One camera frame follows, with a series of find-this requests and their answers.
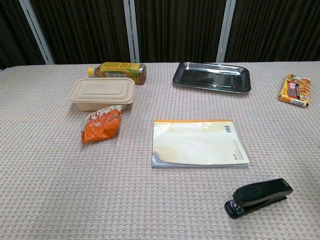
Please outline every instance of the black stapler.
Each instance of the black stapler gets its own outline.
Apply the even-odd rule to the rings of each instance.
[[[232,195],[233,200],[227,201],[224,208],[231,218],[237,219],[269,204],[285,200],[286,195],[292,192],[293,189],[283,178],[256,182],[238,188]]]

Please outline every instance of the food container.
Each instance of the food container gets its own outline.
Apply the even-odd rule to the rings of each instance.
[[[221,92],[247,93],[251,90],[249,70],[240,66],[181,63],[173,77],[176,85]]]
[[[113,105],[125,109],[134,99],[135,82],[127,77],[97,77],[79,79],[69,99],[82,111],[96,111]]]

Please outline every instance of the notepad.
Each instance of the notepad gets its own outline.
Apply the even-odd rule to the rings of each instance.
[[[153,168],[248,167],[232,120],[155,120]]]

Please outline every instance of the black curtain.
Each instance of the black curtain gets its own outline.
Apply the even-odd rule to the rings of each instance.
[[[319,0],[236,1],[225,62],[319,60]]]
[[[130,62],[122,0],[31,0],[56,64]]]
[[[18,0],[0,0],[0,69],[45,61]]]
[[[141,62],[215,62],[225,0],[136,0]]]

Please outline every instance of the stainless steel tray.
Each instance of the stainless steel tray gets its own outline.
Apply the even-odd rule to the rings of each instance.
[[[182,62],[173,82],[179,86],[222,92],[247,93],[251,90],[249,70],[231,65]]]

